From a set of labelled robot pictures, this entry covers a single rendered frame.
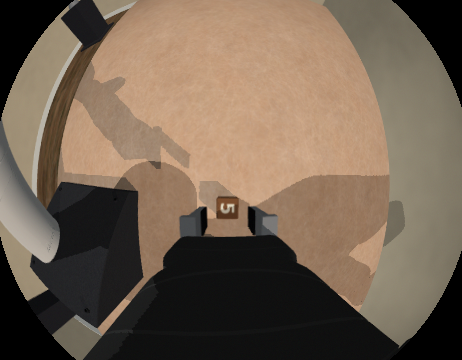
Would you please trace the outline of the brown digit cube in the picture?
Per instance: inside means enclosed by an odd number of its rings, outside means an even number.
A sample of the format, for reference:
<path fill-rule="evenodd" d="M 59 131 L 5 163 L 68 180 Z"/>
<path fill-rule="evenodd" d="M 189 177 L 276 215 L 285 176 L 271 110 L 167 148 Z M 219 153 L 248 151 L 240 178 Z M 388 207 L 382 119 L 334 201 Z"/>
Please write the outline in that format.
<path fill-rule="evenodd" d="M 216 199 L 217 219 L 238 219 L 239 199 L 235 196 L 218 196 Z"/>

